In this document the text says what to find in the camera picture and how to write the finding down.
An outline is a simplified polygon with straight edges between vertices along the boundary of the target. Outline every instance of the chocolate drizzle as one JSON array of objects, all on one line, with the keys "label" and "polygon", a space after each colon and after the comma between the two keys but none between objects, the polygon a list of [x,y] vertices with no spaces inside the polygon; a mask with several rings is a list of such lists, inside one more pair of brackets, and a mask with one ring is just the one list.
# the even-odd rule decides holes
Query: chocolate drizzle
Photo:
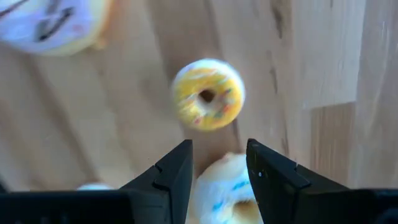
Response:
[{"label": "chocolate drizzle", "polygon": [[19,6],[23,5],[24,3],[27,3],[29,0],[21,0],[17,3],[14,3],[11,5],[9,8],[0,11],[0,19],[2,19],[4,16],[8,15],[10,12],[16,10]]},{"label": "chocolate drizzle", "polygon": [[[47,15],[51,16],[56,13],[61,0],[52,0],[46,10]],[[66,8],[62,10],[61,16],[55,22],[55,24],[49,28],[50,19],[43,20],[37,24],[36,28],[36,41],[42,42],[46,41],[48,38],[53,36],[61,27],[66,23],[66,21],[75,13],[73,7]]]}]

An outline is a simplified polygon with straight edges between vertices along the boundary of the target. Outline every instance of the black plastic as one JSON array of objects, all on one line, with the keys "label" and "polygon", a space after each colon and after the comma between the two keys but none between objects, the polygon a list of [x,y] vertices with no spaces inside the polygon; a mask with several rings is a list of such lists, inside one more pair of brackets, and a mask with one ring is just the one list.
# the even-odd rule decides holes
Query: black plastic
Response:
[{"label": "black plastic", "polygon": [[0,223],[183,224],[192,150],[185,140],[119,190],[0,194]]},{"label": "black plastic", "polygon": [[397,223],[398,190],[352,190],[249,139],[251,185],[266,224]]}]

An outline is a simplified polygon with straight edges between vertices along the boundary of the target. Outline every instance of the sprinkle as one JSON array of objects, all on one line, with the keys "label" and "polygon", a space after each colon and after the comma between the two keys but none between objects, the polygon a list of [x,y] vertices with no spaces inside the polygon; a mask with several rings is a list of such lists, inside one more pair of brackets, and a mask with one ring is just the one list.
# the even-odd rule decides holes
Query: sprinkle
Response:
[{"label": "sprinkle", "polygon": [[219,210],[221,208],[221,206],[223,206],[223,202],[213,205],[213,212]]},{"label": "sprinkle", "polygon": [[241,189],[242,187],[244,187],[245,185],[250,184],[250,181],[242,181],[240,183],[237,183],[232,190],[238,190]]}]

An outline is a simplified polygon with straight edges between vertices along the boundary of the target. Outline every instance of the yellow icing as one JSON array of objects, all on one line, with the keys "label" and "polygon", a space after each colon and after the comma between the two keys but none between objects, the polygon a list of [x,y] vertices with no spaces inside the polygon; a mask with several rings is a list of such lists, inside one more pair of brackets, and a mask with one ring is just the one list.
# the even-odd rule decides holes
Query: yellow icing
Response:
[{"label": "yellow icing", "polygon": [[[215,93],[211,103],[200,101],[203,90]],[[226,126],[243,106],[243,90],[236,80],[213,68],[194,68],[183,74],[174,86],[174,102],[180,119],[189,126],[210,131]]]}]

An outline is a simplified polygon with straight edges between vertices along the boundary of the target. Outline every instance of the yellow glazed donut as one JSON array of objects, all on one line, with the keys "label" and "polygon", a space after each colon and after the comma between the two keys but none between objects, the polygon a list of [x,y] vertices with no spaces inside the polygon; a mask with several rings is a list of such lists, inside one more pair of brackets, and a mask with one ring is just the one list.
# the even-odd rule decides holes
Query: yellow glazed donut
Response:
[{"label": "yellow glazed donut", "polygon": [[172,96],[185,124],[211,131],[237,117],[243,107],[245,89],[232,66],[216,59],[202,59],[177,73]]}]

